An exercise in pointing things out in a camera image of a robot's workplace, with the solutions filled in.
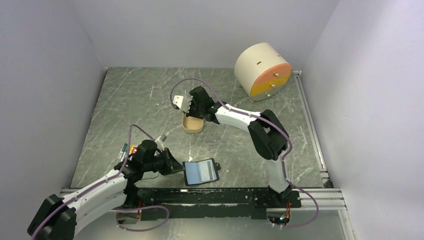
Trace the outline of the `black leather card holder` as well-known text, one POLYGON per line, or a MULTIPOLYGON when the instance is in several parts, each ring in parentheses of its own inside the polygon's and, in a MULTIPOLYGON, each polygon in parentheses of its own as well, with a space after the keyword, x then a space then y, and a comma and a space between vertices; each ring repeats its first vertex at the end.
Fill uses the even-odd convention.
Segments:
POLYGON ((218 181, 220 179, 218 171, 221 165, 215 162, 214 158, 201 161, 184 161, 184 183, 186 186, 197 186, 218 181))

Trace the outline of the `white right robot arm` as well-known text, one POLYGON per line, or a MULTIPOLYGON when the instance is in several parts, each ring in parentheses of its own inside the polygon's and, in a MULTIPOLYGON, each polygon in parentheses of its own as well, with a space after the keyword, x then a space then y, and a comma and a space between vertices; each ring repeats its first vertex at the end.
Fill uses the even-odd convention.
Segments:
POLYGON ((270 191, 270 202, 282 207, 289 200, 292 187, 282 157, 289 148, 289 136, 273 111, 252 112, 224 102, 215 102, 204 87, 190 92, 189 115, 208 122, 224 124, 249 133, 256 152, 265 159, 270 191))

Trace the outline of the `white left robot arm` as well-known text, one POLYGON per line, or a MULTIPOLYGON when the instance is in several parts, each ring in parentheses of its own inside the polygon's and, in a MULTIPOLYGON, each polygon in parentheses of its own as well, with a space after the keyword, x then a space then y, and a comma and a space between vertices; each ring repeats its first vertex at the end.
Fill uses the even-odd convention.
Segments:
POLYGON ((72 240, 89 223, 113 209, 139 211, 147 203, 136 183, 147 172, 163 176, 182 172, 168 148, 143 140, 100 179, 62 197, 52 194, 41 204, 27 233, 33 240, 72 240))

